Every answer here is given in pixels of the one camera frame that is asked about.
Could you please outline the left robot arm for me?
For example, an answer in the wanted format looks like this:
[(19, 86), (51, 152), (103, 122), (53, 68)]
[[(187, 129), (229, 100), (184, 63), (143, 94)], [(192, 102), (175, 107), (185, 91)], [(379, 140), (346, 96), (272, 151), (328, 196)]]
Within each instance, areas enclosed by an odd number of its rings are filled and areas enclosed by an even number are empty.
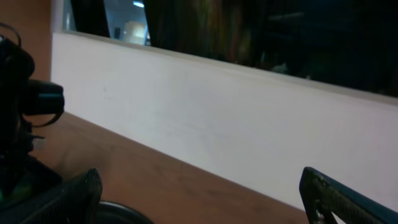
[(55, 123), (64, 113), (63, 87), (46, 81), (33, 80), (32, 56), (17, 42), (1, 37), (1, 193), (9, 195), (22, 177), (31, 173), (48, 184), (57, 184), (61, 177), (30, 156), (35, 125), (26, 116), (53, 117), (44, 125)]

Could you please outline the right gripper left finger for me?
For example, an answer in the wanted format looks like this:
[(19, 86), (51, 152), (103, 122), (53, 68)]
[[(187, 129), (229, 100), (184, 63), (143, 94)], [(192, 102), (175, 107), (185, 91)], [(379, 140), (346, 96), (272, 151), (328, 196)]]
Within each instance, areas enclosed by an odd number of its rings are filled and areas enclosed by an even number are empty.
[(93, 223), (102, 181), (97, 169), (1, 211), (1, 224)]

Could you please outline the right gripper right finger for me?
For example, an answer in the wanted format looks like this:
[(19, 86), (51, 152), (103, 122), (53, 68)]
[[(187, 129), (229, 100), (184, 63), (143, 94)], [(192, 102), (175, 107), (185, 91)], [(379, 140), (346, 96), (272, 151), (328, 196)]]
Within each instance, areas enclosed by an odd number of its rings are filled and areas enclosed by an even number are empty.
[(397, 212), (312, 167), (305, 167), (299, 191), (310, 223), (395, 224)]

